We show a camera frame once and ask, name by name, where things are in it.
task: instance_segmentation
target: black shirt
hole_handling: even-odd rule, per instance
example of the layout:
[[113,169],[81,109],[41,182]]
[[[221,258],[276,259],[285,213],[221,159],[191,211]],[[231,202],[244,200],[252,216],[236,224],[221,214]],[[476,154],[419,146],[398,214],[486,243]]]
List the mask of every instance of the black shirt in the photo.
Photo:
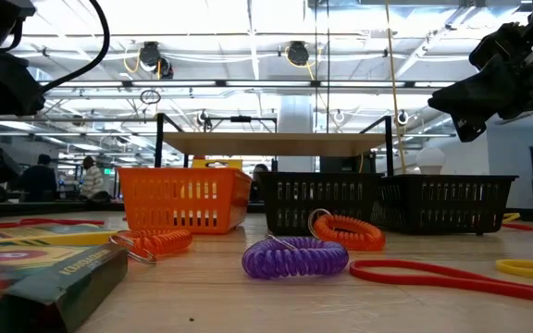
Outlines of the black shirt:
[[55,171],[48,166],[31,166],[18,185],[28,193],[27,202],[51,201],[56,193]]

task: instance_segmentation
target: red lanyard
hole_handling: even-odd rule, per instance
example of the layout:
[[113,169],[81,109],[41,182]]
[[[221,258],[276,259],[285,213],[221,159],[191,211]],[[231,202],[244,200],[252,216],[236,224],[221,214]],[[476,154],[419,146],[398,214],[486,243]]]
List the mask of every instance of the red lanyard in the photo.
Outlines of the red lanyard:
[[69,219],[53,219],[53,218],[24,218],[18,223],[0,223],[0,228],[18,228],[28,226],[38,226],[42,224],[60,224],[65,226],[76,226],[80,224],[93,224],[96,226],[103,226],[104,221],[100,220],[69,220]]
[[[394,275],[367,271],[366,267],[396,267],[435,273],[444,277],[427,275]],[[474,290],[533,301],[533,286],[484,277],[478,274],[440,265],[404,260],[358,260],[351,263],[351,275],[367,281],[396,285],[435,286]]]

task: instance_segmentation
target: handle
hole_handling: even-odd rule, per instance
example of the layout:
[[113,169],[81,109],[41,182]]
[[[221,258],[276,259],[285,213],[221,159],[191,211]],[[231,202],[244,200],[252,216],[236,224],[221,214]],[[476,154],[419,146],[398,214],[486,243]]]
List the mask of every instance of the handle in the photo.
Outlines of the handle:
[[229,163],[224,160],[218,160],[218,161],[211,161],[205,163],[205,167],[211,167],[211,168],[222,168],[222,167],[229,167]]

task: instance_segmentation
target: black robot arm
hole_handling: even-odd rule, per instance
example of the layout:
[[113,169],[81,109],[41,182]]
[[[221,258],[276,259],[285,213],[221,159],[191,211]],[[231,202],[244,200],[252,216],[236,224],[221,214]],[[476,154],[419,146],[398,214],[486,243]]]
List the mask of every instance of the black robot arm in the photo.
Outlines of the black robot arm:
[[486,130],[497,114],[512,119],[533,111],[533,14],[527,26],[502,25],[470,54],[479,72],[433,93],[429,106],[452,115],[462,142]]

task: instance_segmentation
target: metal key ring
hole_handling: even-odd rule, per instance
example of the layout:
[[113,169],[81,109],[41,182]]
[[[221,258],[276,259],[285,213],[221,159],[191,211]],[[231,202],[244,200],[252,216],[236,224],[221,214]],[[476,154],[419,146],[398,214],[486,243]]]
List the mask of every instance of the metal key ring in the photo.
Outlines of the metal key ring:
[[153,253],[150,253],[149,251],[147,251],[147,249],[143,249],[144,251],[147,252],[147,258],[143,258],[139,254],[134,253],[133,251],[131,251],[130,247],[132,247],[134,245],[133,241],[128,239],[128,238],[125,238],[125,237],[121,236],[120,234],[112,235],[112,236],[110,236],[110,238],[108,240],[110,242],[112,242],[112,243],[115,243],[118,246],[122,246],[122,247],[126,248],[129,251],[128,256],[133,258],[133,259],[135,259],[136,261],[138,261],[138,262],[140,262],[142,264],[155,265],[157,263],[157,258],[155,257],[155,255]]
[[310,215],[307,217],[307,227],[310,229],[310,232],[312,233],[312,236],[318,238],[318,236],[316,235],[316,231],[314,230],[314,224],[316,223],[316,221],[312,222],[312,218],[314,217],[314,215],[318,212],[324,212],[328,215],[332,215],[328,210],[324,209],[324,208],[318,208],[318,209],[315,209],[314,211],[312,211],[312,213],[310,213]]

